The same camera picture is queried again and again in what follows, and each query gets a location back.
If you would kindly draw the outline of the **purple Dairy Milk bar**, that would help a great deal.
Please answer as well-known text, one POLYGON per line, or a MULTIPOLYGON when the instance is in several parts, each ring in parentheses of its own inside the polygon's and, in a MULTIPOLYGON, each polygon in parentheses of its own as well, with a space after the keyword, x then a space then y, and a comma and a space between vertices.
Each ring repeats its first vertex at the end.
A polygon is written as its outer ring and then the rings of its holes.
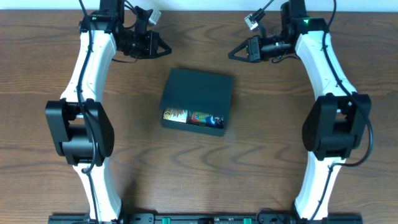
POLYGON ((217 128, 223 129, 224 128, 224 120, 222 116, 214 116, 215 119, 215 126, 217 128))

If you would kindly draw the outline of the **blue Oreo pack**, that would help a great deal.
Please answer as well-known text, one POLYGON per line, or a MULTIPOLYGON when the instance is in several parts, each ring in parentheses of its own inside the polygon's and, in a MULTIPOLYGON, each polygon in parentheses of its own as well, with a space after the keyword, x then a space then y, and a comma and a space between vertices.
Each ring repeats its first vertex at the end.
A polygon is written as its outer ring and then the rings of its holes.
POLYGON ((213 115, 206 117, 206 125, 208 127, 216 127, 216 120, 214 119, 213 115))

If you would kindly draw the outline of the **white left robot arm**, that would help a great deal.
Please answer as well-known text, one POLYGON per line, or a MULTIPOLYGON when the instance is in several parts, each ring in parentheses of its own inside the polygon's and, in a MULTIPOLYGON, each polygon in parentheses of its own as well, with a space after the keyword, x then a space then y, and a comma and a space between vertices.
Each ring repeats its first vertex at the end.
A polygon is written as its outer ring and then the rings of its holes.
POLYGON ((171 48, 152 30, 160 11, 128 1, 101 1, 84 13, 79 24, 80 51, 72 77, 57 101, 45 107, 58 155, 78 174, 90 211, 82 215, 54 214, 49 223, 153 223, 150 213, 128 214, 113 182, 109 164, 114 129, 103 108, 109 66, 117 52, 134 59, 155 59, 171 48))

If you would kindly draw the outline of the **brown Pocky box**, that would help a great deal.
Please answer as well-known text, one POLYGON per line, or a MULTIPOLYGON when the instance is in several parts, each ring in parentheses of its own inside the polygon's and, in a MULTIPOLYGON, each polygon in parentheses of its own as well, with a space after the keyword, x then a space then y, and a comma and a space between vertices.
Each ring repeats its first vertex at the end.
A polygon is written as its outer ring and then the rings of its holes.
POLYGON ((188 111, 174 108, 164 109, 163 119, 174 121, 178 123, 186 123, 188 118, 188 111))

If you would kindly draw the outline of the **green gummy worms bag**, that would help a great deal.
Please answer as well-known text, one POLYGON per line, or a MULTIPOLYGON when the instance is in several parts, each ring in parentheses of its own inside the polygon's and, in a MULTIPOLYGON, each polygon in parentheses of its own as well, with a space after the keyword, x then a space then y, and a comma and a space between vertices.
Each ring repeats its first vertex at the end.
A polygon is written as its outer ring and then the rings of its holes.
POLYGON ((205 126, 207 117, 209 117, 209 114, 207 114, 207 113, 189 111, 188 112, 188 123, 198 125, 198 126, 205 126))

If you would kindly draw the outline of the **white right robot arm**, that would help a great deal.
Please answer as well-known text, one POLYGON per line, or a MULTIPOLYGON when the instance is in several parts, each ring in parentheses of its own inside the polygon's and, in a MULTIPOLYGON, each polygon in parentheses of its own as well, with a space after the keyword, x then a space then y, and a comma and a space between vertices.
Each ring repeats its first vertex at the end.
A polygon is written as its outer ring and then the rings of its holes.
POLYGON ((310 17, 301 0, 281 5, 282 30, 269 36, 261 23, 264 8, 245 17, 254 36, 239 50, 244 62, 285 58, 300 60, 313 88, 315 103, 302 126, 302 141, 308 152, 300 192, 289 213, 269 208, 258 211, 258 223, 362 223, 361 215, 329 214, 328 201, 337 175, 349 167, 348 158, 358 148, 363 134, 372 135, 369 120, 371 100, 360 94, 344 74, 331 44, 331 22, 310 17))

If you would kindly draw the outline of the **black fabric storage box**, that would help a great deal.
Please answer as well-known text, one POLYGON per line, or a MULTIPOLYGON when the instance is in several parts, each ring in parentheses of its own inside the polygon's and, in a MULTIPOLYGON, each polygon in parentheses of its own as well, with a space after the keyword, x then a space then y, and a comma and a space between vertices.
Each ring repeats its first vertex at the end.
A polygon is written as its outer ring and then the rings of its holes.
POLYGON ((164 113, 166 108, 174 108, 203 112, 213 117, 222 116, 224 128, 189 124, 188 118, 186 123, 168 121, 163 119, 163 115, 160 116, 160 123, 164 128, 223 136, 228 126, 232 91, 233 77, 229 75, 172 68, 159 104, 160 112, 164 113))

